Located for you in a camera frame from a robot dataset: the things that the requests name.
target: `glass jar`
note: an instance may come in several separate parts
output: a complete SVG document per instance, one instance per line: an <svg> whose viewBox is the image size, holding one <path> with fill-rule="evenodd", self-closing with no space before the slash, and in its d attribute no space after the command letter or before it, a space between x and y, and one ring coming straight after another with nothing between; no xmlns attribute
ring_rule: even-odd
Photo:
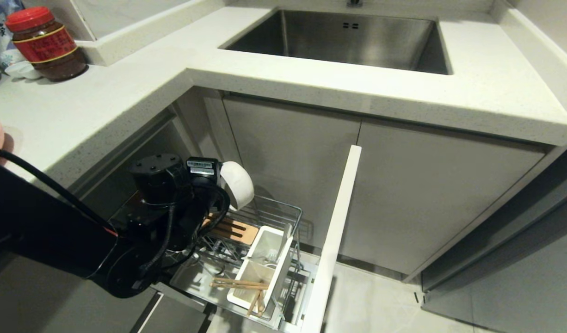
<svg viewBox="0 0 567 333"><path fill-rule="evenodd" d="M6 26L14 33L12 41L17 49L45 78L68 80L87 70L82 51L47 7L11 13Z"/></svg>

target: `jar label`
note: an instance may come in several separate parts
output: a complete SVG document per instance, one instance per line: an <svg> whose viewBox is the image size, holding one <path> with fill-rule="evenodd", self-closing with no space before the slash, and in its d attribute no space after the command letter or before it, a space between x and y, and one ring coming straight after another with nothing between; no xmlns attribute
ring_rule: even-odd
<svg viewBox="0 0 567 333"><path fill-rule="evenodd" d="M66 31L66 27L36 38L19 40L14 42L14 45L30 63L53 61L69 55L78 48Z"/></svg>

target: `black cable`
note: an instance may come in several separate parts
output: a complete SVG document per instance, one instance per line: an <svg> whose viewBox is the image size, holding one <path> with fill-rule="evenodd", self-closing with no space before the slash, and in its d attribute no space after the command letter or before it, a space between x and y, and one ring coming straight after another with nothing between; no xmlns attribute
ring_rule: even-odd
<svg viewBox="0 0 567 333"><path fill-rule="evenodd" d="M82 213L87 215L89 218L91 218L94 222L96 222L100 226L105 228L111 228L111 230L116 232L115 228L110 223L102 219L102 217L98 216L97 213L95 213L85 204L83 204L80 201L80 199L74 196L74 194L70 193L70 191L66 190L66 188L58 184L55 180L51 179L51 177L45 175L39 169L32 166L29 162L26 162L25 160L19 158L15 154L9 153L6 150L2 150L2 149L0 149L0 157L9 160L10 162L18 165L19 167L28 171L30 174L34 175L37 179L39 179L45 185L49 186L49 188L57 192L57 194L62 196L62 198L68 200L68 202L74 205L74 207L82 211Z"/></svg>
<svg viewBox="0 0 567 333"><path fill-rule="evenodd" d="M205 228L199 231L198 237L201 238L205 236L210 230L214 229L218 223L222 222L222 220L226 217L228 213L228 209L230 208L230 196L228 196L228 192L226 192L223 188L217 185L200 185L199 187L206 188L210 191L215 191L219 196L222 197L222 210L220 211L220 215L217 218L213 219L211 222L208 223Z"/></svg>
<svg viewBox="0 0 567 333"><path fill-rule="evenodd" d="M150 261L148 261L147 263L143 264L140 267L140 274L142 275L142 277L146 274L146 272L148 272L148 270L150 270L150 267L152 267L152 265L154 265L158 261L158 259L160 259L165 254L165 251L169 246L169 241L171 240L175 206L176 205L174 203L172 203L171 206L169 206L169 220L166 224L166 235L165 235L165 240L162 242L162 246Z"/></svg>
<svg viewBox="0 0 567 333"><path fill-rule="evenodd" d="M163 267L162 270L170 270L171 268L177 267L185 263L187 260L191 258L193 253L195 253L195 247L197 246L197 240L204 237L210 230L214 229L218 223L220 223L228 213L228 209L230 208L230 197L228 196L228 192L224 191L223 188L218 187L216 185L206 185L206 184L198 184L196 187L206 188L207 190L216 192L219 196L222 197L222 210L218 217L212 220L205 228L201 229L197 234L194 234L192 237L192 244L193 247L189 251L189 253L181 260L178 260L176 263Z"/></svg>

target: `white cabinet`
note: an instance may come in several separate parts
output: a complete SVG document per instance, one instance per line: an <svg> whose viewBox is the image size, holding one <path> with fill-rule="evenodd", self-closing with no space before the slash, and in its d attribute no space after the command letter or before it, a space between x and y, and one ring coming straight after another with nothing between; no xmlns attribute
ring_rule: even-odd
<svg viewBox="0 0 567 333"><path fill-rule="evenodd" d="M341 253L411 274L541 160L526 143L364 121Z"/></svg>
<svg viewBox="0 0 567 333"><path fill-rule="evenodd" d="M322 248L359 118L241 97L224 106L256 193L301 207L301 242Z"/></svg>
<svg viewBox="0 0 567 333"><path fill-rule="evenodd" d="M224 106L258 194L302 207L300 239L317 248L347 149L363 147L340 253L411 277L535 177L548 150L277 101Z"/></svg>

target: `chopstick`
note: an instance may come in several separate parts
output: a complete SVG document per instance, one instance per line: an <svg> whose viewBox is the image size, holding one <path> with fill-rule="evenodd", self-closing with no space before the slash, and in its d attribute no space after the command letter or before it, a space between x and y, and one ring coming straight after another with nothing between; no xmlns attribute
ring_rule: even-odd
<svg viewBox="0 0 567 333"><path fill-rule="evenodd" d="M215 277L214 282L210 284L210 287L231 288L231 289L255 289L255 290L269 289L269 285L265 283L232 280L230 278L220 278L220 277Z"/></svg>
<svg viewBox="0 0 567 333"><path fill-rule="evenodd" d="M257 314L259 317L263 316L263 312L265 311L265 304L263 303L263 297L265 297L265 293L262 290L259 291L259 305L257 306L259 313Z"/></svg>
<svg viewBox="0 0 567 333"><path fill-rule="evenodd" d="M248 307L247 317L250 316L250 314L252 314L254 310L254 304L257 303L260 294L261 294L260 290L257 290L257 292L254 294L253 301L250 303L250 306Z"/></svg>
<svg viewBox="0 0 567 333"><path fill-rule="evenodd" d="M266 284L262 286L253 286L247 284L239 284L239 283L210 283L210 287L218 287L218 288L230 288L230 289L254 289L254 290L267 290L269 286Z"/></svg>
<svg viewBox="0 0 567 333"><path fill-rule="evenodd" d="M267 286L265 283L261 283L261 282L233 280L231 278L221 278L221 277L215 277L214 282L222 282L222 283L228 283L228 284L243 284L245 286Z"/></svg>

